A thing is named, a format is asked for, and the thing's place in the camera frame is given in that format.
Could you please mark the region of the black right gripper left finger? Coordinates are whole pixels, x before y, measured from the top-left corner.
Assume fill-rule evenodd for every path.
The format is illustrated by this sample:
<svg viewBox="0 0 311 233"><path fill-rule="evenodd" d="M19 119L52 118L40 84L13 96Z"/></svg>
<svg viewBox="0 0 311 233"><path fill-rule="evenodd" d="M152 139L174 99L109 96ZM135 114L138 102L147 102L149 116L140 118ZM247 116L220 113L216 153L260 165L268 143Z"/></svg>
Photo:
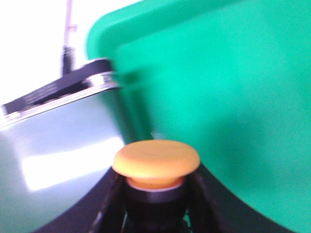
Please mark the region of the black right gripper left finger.
<svg viewBox="0 0 311 233"><path fill-rule="evenodd" d="M109 169L95 186L63 214L35 233L120 233L125 205L124 177Z"/></svg>

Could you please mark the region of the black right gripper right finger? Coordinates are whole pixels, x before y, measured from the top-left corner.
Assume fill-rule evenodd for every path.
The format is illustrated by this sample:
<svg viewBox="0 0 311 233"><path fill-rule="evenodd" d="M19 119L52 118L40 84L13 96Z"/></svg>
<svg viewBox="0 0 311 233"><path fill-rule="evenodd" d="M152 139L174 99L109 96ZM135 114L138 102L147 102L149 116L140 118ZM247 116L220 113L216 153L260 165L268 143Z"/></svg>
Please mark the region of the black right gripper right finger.
<svg viewBox="0 0 311 233"><path fill-rule="evenodd" d="M203 165L187 175L188 213L194 233L290 233L244 203Z"/></svg>

